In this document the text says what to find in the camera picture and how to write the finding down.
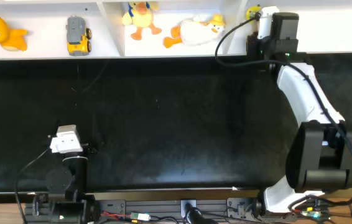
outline black table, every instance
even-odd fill
[[[229,58],[231,61],[241,58]],[[352,124],[352,54],[312,55],[328,99]],[[55,125],[76,124],[100,153],[89,192],[126,189],[260,189],[285,174],[296,120],[259,67],[223,68],[213,58],[0,61],[0,192],[44,149]],[[45,190],[61,159],[26,170],[20,191]]]

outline toy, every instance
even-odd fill
[[[91,30],[86,28],[83,18],[72,16],[67,19],[67,47],[71,56],[85,56],[91,52]]]
[[[0,18],[0,44],[9,51],[27,50],[27,43],[23,36],[28,34],[28,30],[11,29],[6,22]]]
[[[150,28],[153,35],[162,32],[162,29],[155,27],[152,23],[153,17],[151,9],[158,11],[157,2],[129,2],[129,10],[122,17],[122,23],[125,26],[133,24],[137,31],[131,35],[135,40],[141,40],[141,33],[144,28]]]
[[[171,30],[172,37],[164,39],[164,46],[171,46],[183,43],[190,46],[206,44],[217,39],[224,31],[226,24],[223,16],[216,14],[209,22],[202,22],[198,16],[181,22]]]

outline toy car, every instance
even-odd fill
[[[67,47],[71,56],[85,56],[91,52],[91,30],[84,19],[72,16],[67,19]]]

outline toy wheel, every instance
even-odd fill
[[[88,41],[88,52],[91,52],[91,43]]]
[[[90,30],[89,28],[86,28],[86,38],[87,38],[88,40],[91,39],[91,30]]]

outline orange plush toy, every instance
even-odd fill
[[[6,50],[18,51],[27,50],[27,43],[23,36],[28,34],[28,30],[11,29],[6,22],[0,18],[0,44]]]

